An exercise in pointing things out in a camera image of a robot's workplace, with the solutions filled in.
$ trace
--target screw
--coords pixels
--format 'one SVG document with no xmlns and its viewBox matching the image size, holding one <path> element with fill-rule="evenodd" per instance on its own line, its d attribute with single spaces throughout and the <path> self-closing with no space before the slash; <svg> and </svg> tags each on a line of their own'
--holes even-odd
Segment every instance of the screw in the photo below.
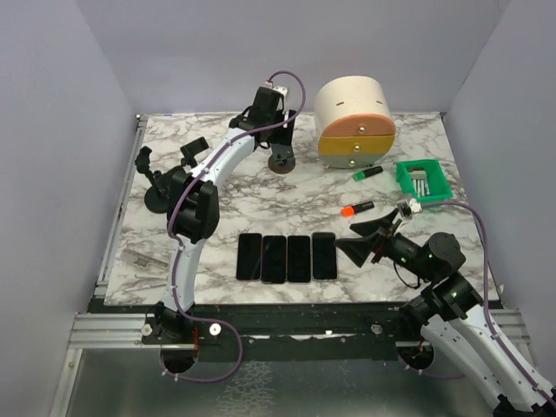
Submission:
<svg viewBox="0 0 556 417">
<path fill-rule="evenodd" d="M 382 326 L 380 324 L 373 324 L 373 325 L 371 325 L 371 331 L 374 334 L 381 334 L 382 333 Z"/>
</svg>

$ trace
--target table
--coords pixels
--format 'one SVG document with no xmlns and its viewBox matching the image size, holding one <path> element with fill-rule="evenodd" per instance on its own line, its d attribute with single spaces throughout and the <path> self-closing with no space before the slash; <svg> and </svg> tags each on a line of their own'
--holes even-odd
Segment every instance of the table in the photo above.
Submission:
<svg viewBox="0 0 556 417">
<path fill-rule="evenodd" d="M 143 144 L 153 149 L 151 168 L 165 172 L 179 163 L 179 148 L 205 136 L 213 149 L 220 142 L 234 113 L 151 116 Z M 240 233 L 263 235 L 311 235 L 331 231 L 338 237 L 355 237 L 352 222 L 365 222 L 389 213 L 400 197 L 394 162 L 437 159 L 450 183 L 453 198 L 466 195 L 455 165 L 440 115 L 394 115 L 394 146 L 378 163 L 384 172 L 361 182 L 351 178 L 353 170 L 331 169 L 318 160 L 313 115 L 302 114 L 295 125 L 296 167 L 287 175 L 270 171 L 270 151 L 258 149 L 246 158 L 219 190 L 221 220 L 208 240 L 199 262 L 195 302 L 222 303 L 317 303 L 360 301 L 408 301 L 419 290 L 405 287 L 397 279 L 392 262 L 368 262 L 359 269 L 340 251 L 338 279 L 309 284 L 267 285 L 259 281 L 237 281 L 235 262 Z M 209 152 L 198 156 L 198 161 Z M 166 215 L 155 215 L 143 204 L 149 187 L 135 173 L 129 199 L 122 209 L 121 232 L 110 256 L 106 277 L 107 305 L 150 305 L 158 302 L 168 275 L 168 262 L 175 243 L 166 235 Z M 340 215 L 348 204 L 373 200 L 375 208 L 352 218 Z M 453 233 L 467 262 L 460 272 L 482 294 L 482 247 L 472 216 L 461 208 L 433 208 L 404 228 L 404 235 L 419 244 L 435 232 Z M 414 277 L 401 270 L 406 281 Z M 491 299 L 498 299 L 492 279 Z"/>
</svg>

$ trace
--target marker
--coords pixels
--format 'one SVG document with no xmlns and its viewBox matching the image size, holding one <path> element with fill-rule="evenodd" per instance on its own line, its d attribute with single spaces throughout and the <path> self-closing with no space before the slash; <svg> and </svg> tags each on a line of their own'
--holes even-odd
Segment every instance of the marker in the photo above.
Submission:
<svg viewBox="0 0 556 417">
<path fill-rule="evenodd" d="M 368 178 L 369 176 L 373 176 L 373 175 L 377 175 L 379 173 L 381 173 L 384 169 L 381 166 L 378 167 L 372 167 L 369 169 L 365 169 L 364 171 L 361 172 L 356 172 L 354 174 L 354 180 L 356 181 L 361 181 L 364 180 L 365 178 Z"/>
<path fill-rule="evenodd" d="M 344 217 L 349 217 L 363 211 L 370 210 L 374 207 L 373 202 L 362 202 L 360 204 L 355 204 L 354 206 L 347 206 L 341 210 Z"/>
</svg>

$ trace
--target smartphone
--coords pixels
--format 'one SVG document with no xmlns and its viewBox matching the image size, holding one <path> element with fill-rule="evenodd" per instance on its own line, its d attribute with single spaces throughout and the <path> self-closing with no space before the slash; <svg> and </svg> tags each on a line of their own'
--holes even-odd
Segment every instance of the smartphone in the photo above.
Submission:
<svg viewBox="0 0 556 417">
<path fill-rule="evenodd" d="M 316 280 L 335 280 L 338 278 L 335 240 L 336 235 L 334 233 L 313 233 L 313 278 Z"/>
<path fill-rule="evenodd" d="M 235 278 L 239 281 L 261 279 L 262 235 L 241 233 L 237 241 L 237 267 Z"/>
<path fill-rule="evenodd" d="M 267 284 L 286 282 L 286 236 L 262 238 L 261 281 Z"/>
<path fill-rule="evenodd" d="M 288 282 L 311 282 L 311 238 L 288 236 Z"/>
</svg>

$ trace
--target green highlighter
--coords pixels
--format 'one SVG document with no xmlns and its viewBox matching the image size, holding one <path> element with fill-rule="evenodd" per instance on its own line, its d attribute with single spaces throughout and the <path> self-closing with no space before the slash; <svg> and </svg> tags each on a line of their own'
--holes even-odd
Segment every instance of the green highlighter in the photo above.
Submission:
<svg viewBox="0 0 556 417">
<path fill-rule="evenodd" d="M 368 178 L 369 176 L 377 175 L 377 174 L 381 173 L 382 171 L 384 171 L 384 169 L 382 169 L 382 167 L 380 165 L 378 167 L 372 167 L 372 168 L 369 168 L 369 169 L 365 169 L 364 171 L 356 172 L 354 174 L 354 180 L 361 181 L 361 180 L 364 180 L 365 178 Z"/>
</svg>

